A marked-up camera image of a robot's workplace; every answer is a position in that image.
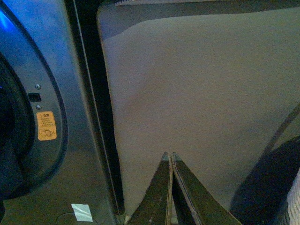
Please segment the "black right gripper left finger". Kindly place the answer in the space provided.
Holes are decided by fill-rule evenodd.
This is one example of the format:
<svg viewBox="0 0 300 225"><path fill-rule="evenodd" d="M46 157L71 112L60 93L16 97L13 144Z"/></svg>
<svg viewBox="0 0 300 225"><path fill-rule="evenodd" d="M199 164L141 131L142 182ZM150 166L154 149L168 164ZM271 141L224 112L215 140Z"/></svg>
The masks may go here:
<svg viewBox="0 0 300 225"><path fill-rule="evenodd" d="M128 225L170 225L172 218L172 161L165 152L146 193L128 220Z"/></svg>

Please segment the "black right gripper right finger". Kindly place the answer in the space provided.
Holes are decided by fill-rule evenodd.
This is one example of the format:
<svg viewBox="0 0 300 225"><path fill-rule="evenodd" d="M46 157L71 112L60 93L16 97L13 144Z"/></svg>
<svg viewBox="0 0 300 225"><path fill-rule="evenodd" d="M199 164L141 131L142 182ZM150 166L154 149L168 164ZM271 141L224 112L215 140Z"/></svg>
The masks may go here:
<svg viewBox="0 0 300 225"><path fill-rule="evenodd" d="M176 152L172 153L172 196L179 225L240 225L214 199Z"/></svg>

